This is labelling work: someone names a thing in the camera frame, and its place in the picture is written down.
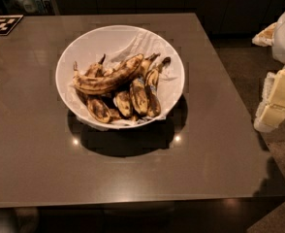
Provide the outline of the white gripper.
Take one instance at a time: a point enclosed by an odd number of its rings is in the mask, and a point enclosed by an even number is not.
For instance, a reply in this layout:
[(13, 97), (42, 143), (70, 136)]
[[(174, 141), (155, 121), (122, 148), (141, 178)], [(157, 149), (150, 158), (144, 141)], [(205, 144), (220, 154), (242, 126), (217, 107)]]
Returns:
[[(271, 47), (275, 60), (285, 64), (285, 12), (277, 22), (256, 34), (252, 43), (260, 47)], [(259, 132), (271, 132), (285, 120), (285, 66), (276, 74), (268, 72), (254, 120)]]

